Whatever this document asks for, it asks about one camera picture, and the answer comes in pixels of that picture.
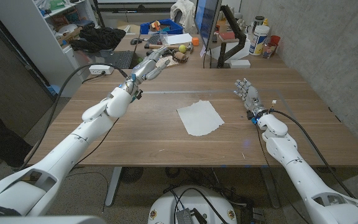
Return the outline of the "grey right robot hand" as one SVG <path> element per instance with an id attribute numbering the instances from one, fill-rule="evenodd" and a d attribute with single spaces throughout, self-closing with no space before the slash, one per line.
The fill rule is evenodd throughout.
<path id="1" fill-rule="evenodd" d="M 257 89 L 245 78 L 243 81 L 236 80 L 234 85 L 237 87 L 234 93 L 244 102 L 244 107 L 247 110 L 247 119 L 253 119 L 254 122 L 257 122 L 267 112 L 267 109 L 259 98 Z"/>

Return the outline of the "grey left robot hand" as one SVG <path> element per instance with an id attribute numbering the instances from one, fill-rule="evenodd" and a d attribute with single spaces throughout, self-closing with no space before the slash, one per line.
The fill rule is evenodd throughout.
<path id="1" fill-rule="evenodd" d="M 119 85 L 131 96 L 137 96 L 140 93 L 139 85 L 145 80 L 153 80 L 157 78 L 162 70 L 170 63 L 167 60 L 163 65 L 156 67 L 160 56 L 168 51 L 168 47 L 161 47 L 143 59 L 141 63 L 136 65 L 131 71 L 131 77 L 127 78 L 124 83 Z"/>

